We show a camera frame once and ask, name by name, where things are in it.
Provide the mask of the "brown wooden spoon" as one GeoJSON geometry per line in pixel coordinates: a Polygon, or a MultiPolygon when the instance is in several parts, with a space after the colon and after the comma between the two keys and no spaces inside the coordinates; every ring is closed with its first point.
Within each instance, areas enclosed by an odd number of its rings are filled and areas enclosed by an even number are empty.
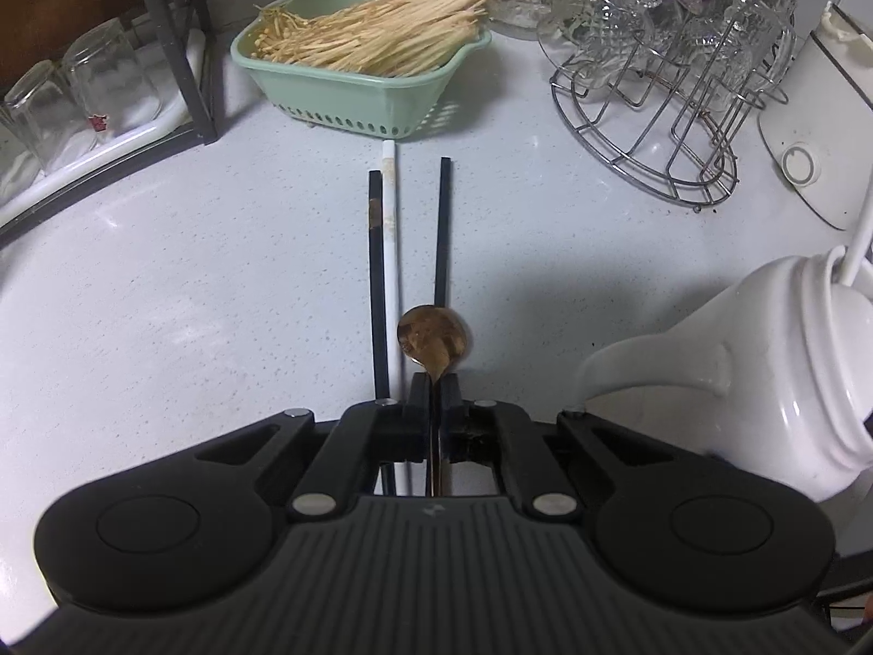
{"type": "Polygon", "coordinates": [[[399,346],[429,379],[426,494],[444,495],[443,388],[441,380],[468,354],[469,336],[462,318],[450,308],[420,305],[399,320],[399,346]]]}

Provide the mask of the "black chopstick left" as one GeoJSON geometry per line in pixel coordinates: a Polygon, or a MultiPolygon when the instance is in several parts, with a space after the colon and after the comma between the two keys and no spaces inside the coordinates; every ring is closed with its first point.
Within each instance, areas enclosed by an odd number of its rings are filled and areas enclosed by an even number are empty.
{"type": "Polygon", "coordinates": [[[374,396],[378,401],[391,398],[389,383],[388,338],[386,338],[385,242],[383,241],[383,176],[368,172],[368,287],[370,287],[370,325],[374,396]]]}

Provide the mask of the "black chopstick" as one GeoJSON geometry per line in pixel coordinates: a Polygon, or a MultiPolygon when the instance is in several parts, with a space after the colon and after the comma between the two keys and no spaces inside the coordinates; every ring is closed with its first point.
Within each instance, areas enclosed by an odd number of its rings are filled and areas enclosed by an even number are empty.
{"type": "Polygon", "coordinates": [[[368,172],[368,287],[370,287],[370,325],[374,396],[378,401],[391,398],[389,383],[388,338],[386,338],[385,242],[383,241],[383,176],[368,172]]]}
{"type": "Polygon", "coordinates": [[[438,223],[436,224],[435,287],[436,306],[447,304],[449,291],[449,232],[451,209],[451,160],[441,158],[439,163],[438,223]]]}

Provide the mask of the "black chopstick right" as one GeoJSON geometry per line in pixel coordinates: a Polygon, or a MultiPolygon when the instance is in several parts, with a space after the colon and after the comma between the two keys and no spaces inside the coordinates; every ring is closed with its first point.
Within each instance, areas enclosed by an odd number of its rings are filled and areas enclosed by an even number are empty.
{"type": "Polygon", "coordinates": [[[436,306],[447,304],[449,291],[449,232],[451,209],[451,160],[441,158],[439,163],[438,223],[436,224],[435,287],[436,306]]]}

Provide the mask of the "white chopstick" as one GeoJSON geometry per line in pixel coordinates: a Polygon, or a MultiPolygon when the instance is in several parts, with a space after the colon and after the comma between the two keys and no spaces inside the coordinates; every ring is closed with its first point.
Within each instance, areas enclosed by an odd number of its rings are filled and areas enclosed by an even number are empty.
{"type": "Polygon", "coordinates": [[[401,271],[399,270],[397,142],[395,140],[388,139],[382,144],[382,179],[389,398],[402,401],[405,395],[405,359],[397,340],[397,325],[401,315],[401,271]]]}

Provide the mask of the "green plastic basket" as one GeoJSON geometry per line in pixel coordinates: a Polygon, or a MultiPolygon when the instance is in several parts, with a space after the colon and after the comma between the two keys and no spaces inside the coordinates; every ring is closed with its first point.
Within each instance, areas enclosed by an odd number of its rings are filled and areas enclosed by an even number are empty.
{"type": "MultiPolygon", "coordinates": [[[[330,15],[366,0],[277,0],[266,8],[289,9],[303,18],[330,15]]],[[[231,44],[232,60],[245,69],[265,98],[285,114],[306,123],[349,130],[380,139],[403,139],[420,127],[460,65],[475,50],[488,46],[491,33],[482,31],[442,67],[430,73],[382,79],[374,75],[338,73],[328,69],[281,65],[252,58],[254,19],[231,44]]]]}

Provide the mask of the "white ceramic jug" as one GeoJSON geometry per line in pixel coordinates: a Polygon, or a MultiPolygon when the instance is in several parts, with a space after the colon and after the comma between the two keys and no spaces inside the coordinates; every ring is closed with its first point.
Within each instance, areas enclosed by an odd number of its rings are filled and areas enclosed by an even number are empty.
{"type": "Polygon", "coordinates": [[[871,467],[871,265],[845,247],[774,260],[663,333],[582,363],[576,399],[617,423],[815,501],[871,467]]]}

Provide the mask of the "bundle of bamboo sticks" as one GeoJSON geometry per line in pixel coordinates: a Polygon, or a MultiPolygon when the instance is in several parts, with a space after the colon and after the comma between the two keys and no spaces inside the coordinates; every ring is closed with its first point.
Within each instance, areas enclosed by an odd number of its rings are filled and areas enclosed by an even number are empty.
{"type": "Polygon", "coordinates": [[[366,0],[303,18],[274,6],[260,12],[252,58],[382,79],[413,77],[474,43],[486,10],[487,0],[366,0]]]}

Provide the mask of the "clear glass cup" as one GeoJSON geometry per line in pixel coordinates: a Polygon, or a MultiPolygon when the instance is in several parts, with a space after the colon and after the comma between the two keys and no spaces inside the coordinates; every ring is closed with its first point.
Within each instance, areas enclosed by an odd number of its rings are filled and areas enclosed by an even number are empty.
{"type": "Polygon", "coordinates": [[[599,89],[666,58],[684,19],[676,0],[559,0],[537,41],[553,68],[599,89]]]}

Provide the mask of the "upside-down drinking glass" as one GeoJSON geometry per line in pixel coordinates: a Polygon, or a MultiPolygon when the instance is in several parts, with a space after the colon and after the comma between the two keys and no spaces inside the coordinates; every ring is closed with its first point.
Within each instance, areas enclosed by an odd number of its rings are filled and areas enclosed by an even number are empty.
{"type": "Polygon", "coordinates": [[[126,135],[162,110],[156,86],[118,18],[96,25],[69,44],[61,67],[102,139],[126,135]]]}
{"type": "Polygon", "coordinates": [[[3,110],[46,175],[79,160],[98,143],[64,75],[47,59],[34,64],[6,92],[3,110]]]}

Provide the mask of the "white appliance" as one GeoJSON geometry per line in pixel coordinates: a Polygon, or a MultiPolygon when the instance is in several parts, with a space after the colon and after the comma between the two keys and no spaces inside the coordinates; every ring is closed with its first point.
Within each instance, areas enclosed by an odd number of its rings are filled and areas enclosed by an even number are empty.
{"type": "Polygon", "coordinates": [[[778,173],[826,225],[858,221],[871,175],[871,29],[835,3],[757,125],[778,173]]]}

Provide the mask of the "black metal shelf frame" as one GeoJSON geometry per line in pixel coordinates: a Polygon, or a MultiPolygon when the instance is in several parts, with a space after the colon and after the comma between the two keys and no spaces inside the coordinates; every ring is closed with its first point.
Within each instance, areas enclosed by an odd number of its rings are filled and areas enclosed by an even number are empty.
{"type": "Polygon", "coordinates": [[[143,3],[148,24],[154,28],[157,43],[172,69],[191,121],[158,144],[148,145],[139,154],[116,166],[87,176],[84,182],[75,183],[71,191],[51,196],[47,203],[37,206],[37,211],[31,211],[8,228],[2,227],[3,246],[123,177],[194,146],[210,145],[219,139],[210,75],[213,27],[206,0],[143,0],[143,3]]]}

